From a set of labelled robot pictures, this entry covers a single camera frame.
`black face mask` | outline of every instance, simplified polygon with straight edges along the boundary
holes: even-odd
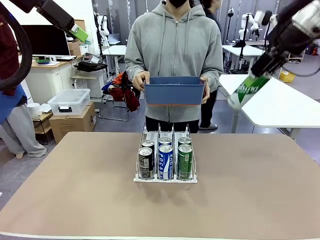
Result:
[[[185,4],[187,0],[169,0],[169,2],[177,9]]]

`black bag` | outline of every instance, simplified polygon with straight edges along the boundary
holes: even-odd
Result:
[[[88,63],[88,62],[84,62],[84,61],[81,61],[78,63],[78,65],[74,65],[74,66],[79,71],[83,71],[83,72],[87,72],[87,73],[91,73],[94,71],[98,71],[98,70],[107,68],[107,65],[102,64],[102,63]]]

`gray hoodie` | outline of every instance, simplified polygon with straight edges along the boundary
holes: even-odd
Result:
[[[142,71],[155,76],[207,76],[211,92],[223,72],[220,31],[206,17],[201,5],[193,7],[179,21],[161,2],[151,13],[139,16],[129,34],[125,54],[126,70],[133,80]],[[200,118],[201,106],[150,106],[145,115],[171,122]]]

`blue plastic bin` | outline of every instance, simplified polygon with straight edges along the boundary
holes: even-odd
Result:
[[[144,85],[144,97],[148,105],[200,105],[204,90],[197,76],[157,76]]]

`can dispenser rack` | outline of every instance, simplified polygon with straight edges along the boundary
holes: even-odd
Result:
[[[159,139],[163,137],[171,138],[172,147],[173,147],[173,176],[171,179],[162,180],[159,178]],[[141,139],[139,143],[139,148],[142,146],[142,142],[144,140],[152,140],[154,141],[154,168],[153,168],[153,178],[144,179],[141,178],[140,174],[140,163],[139,163],[139,153],[136,158],[136,173],[133,179],[134,182],[143,182],[143,183],[184,183],[184,184],[196,184],[198,183],[197,179],[197,169],[196,169],[196,158],[195,152],[192,152],[192,164],[191,164],[191,173],[189,179],[180,180],[178,176],[178,139],[182,137],[188,137],[191,139],[191,134],[189,131],[189,126],[186,127],[184,132],[176,132],[172,127],[172,131],[161,131],[161,127],[159,126],[158,131],[147,131],[146,125],[144,125]]]

